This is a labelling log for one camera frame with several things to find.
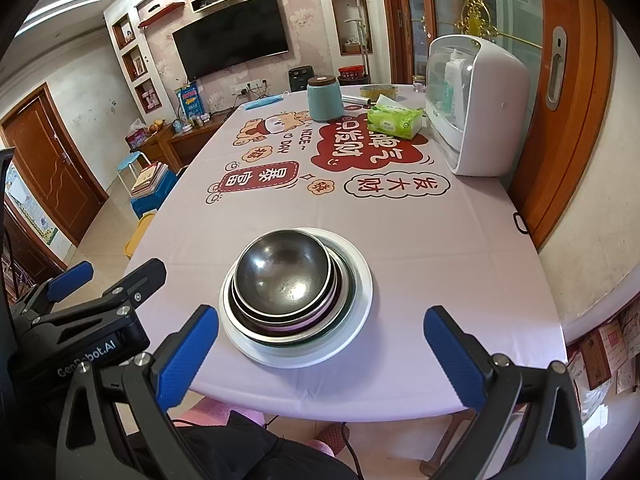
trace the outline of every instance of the blue face mask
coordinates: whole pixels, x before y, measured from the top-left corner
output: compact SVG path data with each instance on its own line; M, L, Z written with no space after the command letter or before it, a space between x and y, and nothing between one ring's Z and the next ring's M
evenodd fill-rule
M283 92L280 95L274 95L270 97L263 97L262 99L256 99L255 101L251 101L249 103L245 103L242 105L244 110L251 110L252 108L259 108L261 106L270 105L271 103L277 103L278 101L282 101L289 92Z

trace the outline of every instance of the red container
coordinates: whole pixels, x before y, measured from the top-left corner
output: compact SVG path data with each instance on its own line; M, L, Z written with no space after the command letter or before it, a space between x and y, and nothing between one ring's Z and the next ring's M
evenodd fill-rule
M343 66L338 69L342 79L361 79L364 77L364 67L362 65Z

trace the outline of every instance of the wooden lid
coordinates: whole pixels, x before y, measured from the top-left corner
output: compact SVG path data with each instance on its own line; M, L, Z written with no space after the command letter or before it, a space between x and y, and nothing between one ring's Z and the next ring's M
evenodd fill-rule
M325 86L335 83L335 76L333 75L317 75L312 77L306 82L309 86Z

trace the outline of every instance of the wall-mounted tv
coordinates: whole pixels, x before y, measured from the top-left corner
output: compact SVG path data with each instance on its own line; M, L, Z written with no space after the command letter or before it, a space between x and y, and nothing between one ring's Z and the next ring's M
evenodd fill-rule
M289 50L278 0L247 0L174 32L189 81L257 57Z

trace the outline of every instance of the stacked bowls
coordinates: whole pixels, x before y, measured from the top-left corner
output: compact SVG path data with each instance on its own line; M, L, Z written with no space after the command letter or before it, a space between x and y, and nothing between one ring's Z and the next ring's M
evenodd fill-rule
M353 301L342 257L301 230L278 230L242 252L225 291L233 325L254 341L292 345L337 326Z

